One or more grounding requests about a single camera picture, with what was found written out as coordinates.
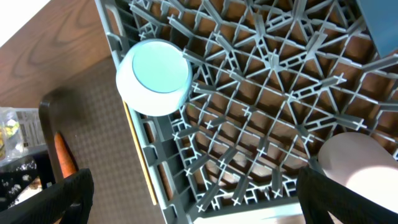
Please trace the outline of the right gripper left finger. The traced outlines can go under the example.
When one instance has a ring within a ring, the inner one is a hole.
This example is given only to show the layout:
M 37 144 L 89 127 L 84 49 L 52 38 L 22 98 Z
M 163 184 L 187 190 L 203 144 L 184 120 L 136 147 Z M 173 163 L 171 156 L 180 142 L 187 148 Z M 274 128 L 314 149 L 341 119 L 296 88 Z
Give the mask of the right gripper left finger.
M 1 223 L 87 223 L 93 205 L 94 182 L 81 169 L 24 202 L 1 212 Z

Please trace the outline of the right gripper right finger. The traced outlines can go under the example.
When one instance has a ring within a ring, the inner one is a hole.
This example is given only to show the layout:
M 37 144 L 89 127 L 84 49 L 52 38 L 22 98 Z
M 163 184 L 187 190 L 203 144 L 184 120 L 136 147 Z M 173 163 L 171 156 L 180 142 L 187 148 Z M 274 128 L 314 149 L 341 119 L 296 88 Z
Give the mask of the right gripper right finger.
M 297 197 L 307 223 L 397 223 L 397 214 L 360 196 L 309 166 L 299 170 Z

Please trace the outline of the orange carrot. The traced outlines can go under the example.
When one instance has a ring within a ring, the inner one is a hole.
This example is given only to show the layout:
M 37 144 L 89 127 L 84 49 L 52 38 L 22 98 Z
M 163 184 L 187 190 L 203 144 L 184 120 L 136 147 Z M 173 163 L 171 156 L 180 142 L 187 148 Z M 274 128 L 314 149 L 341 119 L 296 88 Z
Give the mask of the orange carrot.
M 67 148 L 67 144 L 60 133 L 54 136 L 55 150 L 60 164 L 63 178 L 76 173 L 78 168 L 73 160 L 73 155 Z

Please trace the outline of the pink cup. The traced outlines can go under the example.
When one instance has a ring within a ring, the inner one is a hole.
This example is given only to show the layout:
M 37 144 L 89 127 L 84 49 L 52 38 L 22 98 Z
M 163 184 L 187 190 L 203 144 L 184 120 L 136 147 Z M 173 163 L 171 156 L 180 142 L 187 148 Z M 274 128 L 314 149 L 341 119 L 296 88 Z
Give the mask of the pink cup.
M 397 161 L 374 138 L 337 134 L 320 148 L 318 163 L 330 179 L 397 212 Z

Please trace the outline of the wooden chopstick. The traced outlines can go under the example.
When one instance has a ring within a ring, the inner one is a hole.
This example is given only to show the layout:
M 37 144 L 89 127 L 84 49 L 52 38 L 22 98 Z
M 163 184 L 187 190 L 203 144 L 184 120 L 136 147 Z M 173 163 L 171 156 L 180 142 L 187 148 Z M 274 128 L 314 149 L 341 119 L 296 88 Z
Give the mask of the wooden chopstick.
M 132 138 L 133 138 L 133 141 L 134 141 L 134 146 L 136 148 L 137 156 L 139 158 L 141 169 L 142 169 L 142 172 L 144 174 L 145 182 L 146 182 L 149 194 L 150 194 L 150 198 L 152 200 L 153 205 L 157 205 L 158 204 L 157 197 L 156 197 L 153 185 L 152 185 L 152 181 L 150 179 L 149 171 L 148 171 L 147 166 L 146 166 L 146 162 L 145 162 L 145 159 L 144 159 L 144 154 L 142 153 L 142 149 L 141 149 L 138 137 L 137 137 L 136 130 L 134 128 L 134 123 L 133 123 L 133 120 L 131 118 L 131 115 L 130 115 L 130 112 L 129 112 L 129 108 L 128 108 L 126 102 L 124 102 L 124 101 L 123 101 L 123 106 L 124 106 L 125 114 L 126 114 L 127 121 L 128 121 L 128 124 L 129 124 L 129 128 L 131 130 L 131 135 L 132 135 Z

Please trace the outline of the yellow green snack wrapper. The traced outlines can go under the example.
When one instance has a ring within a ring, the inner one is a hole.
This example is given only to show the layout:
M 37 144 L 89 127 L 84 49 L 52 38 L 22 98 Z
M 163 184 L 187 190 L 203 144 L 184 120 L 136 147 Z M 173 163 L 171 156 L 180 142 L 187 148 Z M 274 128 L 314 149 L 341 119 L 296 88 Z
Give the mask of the yellow green snack wrapper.
M 14 118 L 1 119 L 1 160 L 13 157 L 19 143 L 18 121 Z

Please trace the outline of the light blue rice bowl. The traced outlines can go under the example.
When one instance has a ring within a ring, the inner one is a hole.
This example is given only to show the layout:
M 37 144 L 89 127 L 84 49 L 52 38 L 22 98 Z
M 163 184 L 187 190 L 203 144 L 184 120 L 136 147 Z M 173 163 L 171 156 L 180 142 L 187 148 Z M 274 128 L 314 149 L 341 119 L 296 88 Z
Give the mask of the light blue rice bowl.
M 123 101 L 141 114 L 165 116 L 186 101 L 193 70 L 181 48 L 162 39 L 138 42 L 117 67 L 116 86 Z

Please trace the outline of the large blue plate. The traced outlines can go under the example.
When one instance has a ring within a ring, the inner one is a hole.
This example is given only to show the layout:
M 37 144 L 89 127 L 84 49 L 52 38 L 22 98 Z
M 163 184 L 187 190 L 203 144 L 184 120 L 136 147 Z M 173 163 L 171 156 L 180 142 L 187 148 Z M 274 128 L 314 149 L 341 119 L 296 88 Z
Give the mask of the large blue plate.
M 357 0 L 380 57 L 397 50 L 397 0 Z

